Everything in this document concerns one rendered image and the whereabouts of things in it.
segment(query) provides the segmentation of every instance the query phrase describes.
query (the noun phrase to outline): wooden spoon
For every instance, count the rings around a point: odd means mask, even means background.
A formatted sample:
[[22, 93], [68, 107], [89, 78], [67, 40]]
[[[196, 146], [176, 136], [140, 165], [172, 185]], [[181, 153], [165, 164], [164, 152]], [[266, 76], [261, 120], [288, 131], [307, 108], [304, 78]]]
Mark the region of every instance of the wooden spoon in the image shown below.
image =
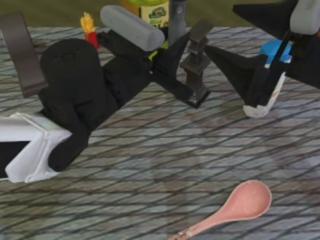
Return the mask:
[[271, 202], [272, 194], [268, 186], [257, 180], [245, 181], [233, 190], [216, 213], [167, 240], [188, 240], [219, 224], [258, 218], [266, 213]]

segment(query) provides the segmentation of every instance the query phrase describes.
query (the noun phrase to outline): green label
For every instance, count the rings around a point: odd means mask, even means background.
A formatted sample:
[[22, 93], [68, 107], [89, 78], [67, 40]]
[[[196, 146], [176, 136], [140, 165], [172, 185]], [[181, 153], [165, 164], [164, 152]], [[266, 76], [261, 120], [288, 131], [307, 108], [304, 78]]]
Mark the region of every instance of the green label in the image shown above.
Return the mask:
[[164, 7], [160, 6], [155, 8], [151, 14], [149, 14], [149, 18], [150, 19], [158, 19], [161, 18], [163, 16], [165, 16], [167, 14], [166, 10]]

